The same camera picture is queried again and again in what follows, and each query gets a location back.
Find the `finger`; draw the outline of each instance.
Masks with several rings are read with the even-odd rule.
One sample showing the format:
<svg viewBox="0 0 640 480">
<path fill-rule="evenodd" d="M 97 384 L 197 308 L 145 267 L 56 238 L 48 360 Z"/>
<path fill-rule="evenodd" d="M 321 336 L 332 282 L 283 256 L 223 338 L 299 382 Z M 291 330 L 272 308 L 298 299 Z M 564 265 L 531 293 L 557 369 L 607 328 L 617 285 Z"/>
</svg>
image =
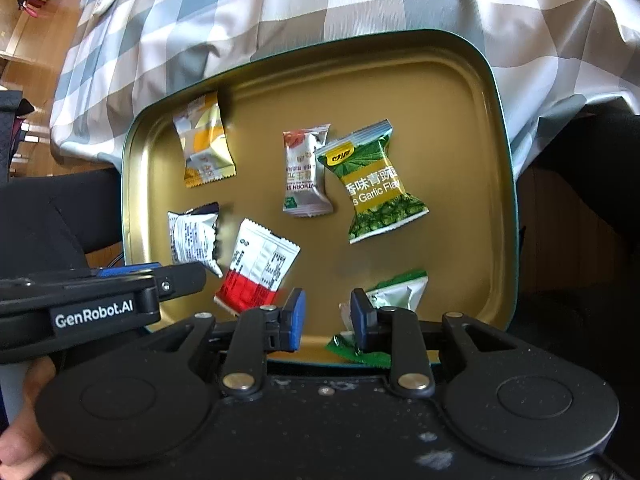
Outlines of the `finger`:
<svg viewBox="0 0 640 480">
<path fill-rule="evenodd" d="M 47 451 L 39 451 L 18 465 L 7 466 L 2 464 L 0 465 L 0 478 L 2 480 L 27 480 L 36 471 L 39 471 L 50 458 L 51 455 Z"/>
<path fill-rule="evenodd" d="M 40 449 L 42 441 L 33 406 L 27 402 L 0 436 L 0 462 L 6 465 L 23 462 Z"/>
<path fill-rule="evenodd" d="M 22 383 L 25 402 L 33 406 L 42 389 L 55 375 L 56 367 L 49 357 L 39 357 L 31 363 Z"/>
</svg>

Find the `tablecloth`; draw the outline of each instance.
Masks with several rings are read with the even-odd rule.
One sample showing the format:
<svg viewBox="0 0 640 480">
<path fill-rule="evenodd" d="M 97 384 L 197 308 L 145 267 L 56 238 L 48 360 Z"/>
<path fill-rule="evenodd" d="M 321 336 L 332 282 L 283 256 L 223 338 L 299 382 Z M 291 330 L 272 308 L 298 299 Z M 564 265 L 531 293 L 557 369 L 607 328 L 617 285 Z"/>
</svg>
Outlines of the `tablecloth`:
<svg viewBox="0 0 640 480">
<path fill-rule="evenodd" d="M 392 30 L 473 43 L 497 81 L 518 176 L 585 105 L 640 113 L 640 0 L 117 0 L 78 30 L 54 99 L 63 154 L 122 164 L 134 117 L 271 54 Z"/>
</svg>

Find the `gold tray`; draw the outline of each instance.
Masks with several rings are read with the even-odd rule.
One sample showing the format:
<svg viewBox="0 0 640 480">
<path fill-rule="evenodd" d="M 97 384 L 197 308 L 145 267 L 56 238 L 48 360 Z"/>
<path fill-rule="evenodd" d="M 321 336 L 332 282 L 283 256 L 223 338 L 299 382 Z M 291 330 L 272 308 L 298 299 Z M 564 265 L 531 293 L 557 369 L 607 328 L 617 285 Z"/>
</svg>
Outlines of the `gold tray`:
<svg viewBox="0 0 640 480">
<path fill-rule="evenodd" d="M 234 177 L 187 189 L 172 113 L 218 90 Z M 406 190 L 430 213 L 395 231 L 350 245 L 351 200 L 330 172 L 335 212 L 311 219 L 282 211 L 282 132 L 331 123 L 329 138 L 382 119 L 394 134 L 389 158 Z M 302 348 L 279 357 L 339 363 L 324 349 L 344 330 L 338 304 L 406 270 L 429 284 L 421 319 L 460 311 L 499 328 L 511 319 L 518 279 L 517 211 L 511 157 L 491 69 L 462 38 L 437 30 L 392 32 L 320 44 L 229 70 L 146 108 L 124 149 L 122 204 L 128 264 L 171 263 L 167 211 L 220 203 L 218 261 L 225 271 L 240 222 L 251 218 L 300 246 L 276 302 L 306 290 Z M 165 326 L 208 310 L 222 283 L 162 304 Z"/>
</svg>

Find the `snack packet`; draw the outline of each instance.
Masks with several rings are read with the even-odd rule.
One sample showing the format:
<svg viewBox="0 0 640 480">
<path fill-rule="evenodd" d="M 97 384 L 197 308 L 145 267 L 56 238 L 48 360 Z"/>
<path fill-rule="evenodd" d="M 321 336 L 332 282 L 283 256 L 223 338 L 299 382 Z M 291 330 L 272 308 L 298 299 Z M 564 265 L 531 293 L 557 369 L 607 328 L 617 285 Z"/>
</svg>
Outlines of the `snack packet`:
<svg viewBox="0 0 640 480">
<path fill-rule="evenodd" d="M 171 211 L 167 213 L 174 264 L 200 262 L 222 278 L 222 270 L 216 261 L 216 222 L 219 211 L 218 202 L 213 202 L 189 209 L 183 214 Z"/>
<path fill-rule="evenodd" d="M 213 300 L 236 316 L 273 303 L 284 275 L 300 247 L 267 228 L 242 220 L 225 281 Z"/>
<path fill-rule="evenodd" d="M 429 278 L 424 270 L 409 270 L 376 284 L 366 294 L 374 308 L 397 306 L 415 312 L 428 281 Z M 340 304 L 340 315 L 348 332 L 335 335 L 325 348 L 347 361 L 377 368 L 391 368 L 391 355 L 386 352 L 362 352 L 356 346 L 350 302 Z"/>
<path fill-rule="evenodd" d="M 316 149 L 324 146 L 329 124 L 284 132 L 287 190 L 282 210 L 293 216 L 318 216 L 334 211 L 324 194 L 324 166 Z"/>
<path fill-rule="evenodd" d="M 174 115 L 174 125 L 186 162 L 184 183 L 187 187 L 236 174 L 236 166 L 226 145 L 217 92 L 190 102 Z"/>
<path fill-rule="evenodd" d="M 386 156 L 392 132 L 385 119 L 316 150 L 318 161 L 340 178 L 356 209 L 349 227 L 350 244 L 396 229 L 429 212 L 421 200 L 404 190 Z"/>
</svg>

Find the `metal screw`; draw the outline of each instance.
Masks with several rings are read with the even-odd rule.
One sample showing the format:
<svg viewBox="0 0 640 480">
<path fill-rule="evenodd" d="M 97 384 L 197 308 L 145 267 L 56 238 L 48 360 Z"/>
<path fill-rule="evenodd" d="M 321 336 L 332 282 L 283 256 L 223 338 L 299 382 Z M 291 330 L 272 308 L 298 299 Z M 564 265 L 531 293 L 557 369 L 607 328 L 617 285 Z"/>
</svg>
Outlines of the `metal screw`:
<svg viewBox="0 0 640 480">
<path fill-rule="evenodd" d="M 320 386 L 318 388 L 318 394 L 324 397 L 332 396 L 334 393 L 335 393 L 335 390 L 331 386 Z"/>
<path fill-rule="evenodd" d="M 407 390 L 423 390 L 431 381 L 423 374 L 404 374 L 398 379 L 398 384 Z"/>
<path fill-rule="evenodd" d="M 229 375 L 225 375 L 222 379 L 224 384 L 230 390 L 248 390 L 255 384 L 255 379 L 244 372 L 234 372 Z"/>
</svg>

